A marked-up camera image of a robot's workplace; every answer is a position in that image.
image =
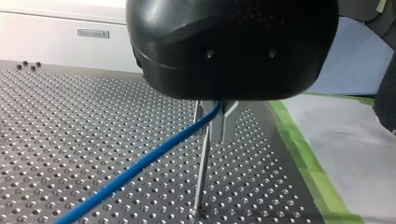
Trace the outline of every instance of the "black plastic housing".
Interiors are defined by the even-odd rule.
[[[129,0],[127,25],[146,81],[174,98],[275,100],[318,78],[338,24],[336,0]]]

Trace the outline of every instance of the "perforated metal plate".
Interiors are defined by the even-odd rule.
[[[194,102],[160,95],[141,77],[0,75],[0,223],[52,223],[192,122]],[[189,212],[202,144],[194,136],[79,223],[323,223],[273,123],[254,107],[234,143],[211,148],[203,217]]]

